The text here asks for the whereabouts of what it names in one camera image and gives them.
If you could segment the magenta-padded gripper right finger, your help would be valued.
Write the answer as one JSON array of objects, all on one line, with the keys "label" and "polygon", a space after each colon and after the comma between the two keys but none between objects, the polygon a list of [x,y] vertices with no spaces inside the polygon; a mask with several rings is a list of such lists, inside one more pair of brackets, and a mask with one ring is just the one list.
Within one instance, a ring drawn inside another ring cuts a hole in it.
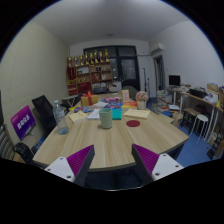
[{"label": "magenta-padded gripper right finger", "polygon": [[183,169],[183,166],[167,153],[157,154],[137,144],[132,145],[132,155],[139,176],[145,184],[157,181]]}]

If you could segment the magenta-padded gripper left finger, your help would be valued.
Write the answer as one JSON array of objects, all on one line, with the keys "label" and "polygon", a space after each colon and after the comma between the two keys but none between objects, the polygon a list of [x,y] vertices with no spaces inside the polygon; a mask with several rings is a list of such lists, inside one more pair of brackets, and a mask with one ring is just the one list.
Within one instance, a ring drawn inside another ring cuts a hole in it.
[{"label": "magenta-padded gripper left finger", "polygon": [[67,158],[57,158],[46,168],[46,171],[83,186],[94,156],[94,146],[90,145]]}]

